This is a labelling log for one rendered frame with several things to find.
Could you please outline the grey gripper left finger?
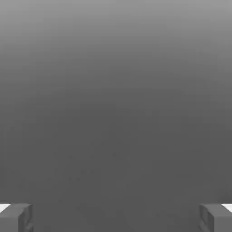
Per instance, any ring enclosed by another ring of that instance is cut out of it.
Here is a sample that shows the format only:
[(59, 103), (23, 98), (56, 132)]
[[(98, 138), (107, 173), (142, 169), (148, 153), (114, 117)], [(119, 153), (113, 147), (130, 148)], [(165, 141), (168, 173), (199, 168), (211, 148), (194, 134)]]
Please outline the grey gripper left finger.
[(34, 232), (33, 205), (0, 203), (0, 232)]

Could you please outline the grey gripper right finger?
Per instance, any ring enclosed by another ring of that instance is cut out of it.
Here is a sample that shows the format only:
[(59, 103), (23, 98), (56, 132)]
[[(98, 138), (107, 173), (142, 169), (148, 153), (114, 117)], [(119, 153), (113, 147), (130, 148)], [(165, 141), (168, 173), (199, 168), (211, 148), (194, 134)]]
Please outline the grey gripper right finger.
[(200, 204), (199, 232), (232, 232), (232, 203)]

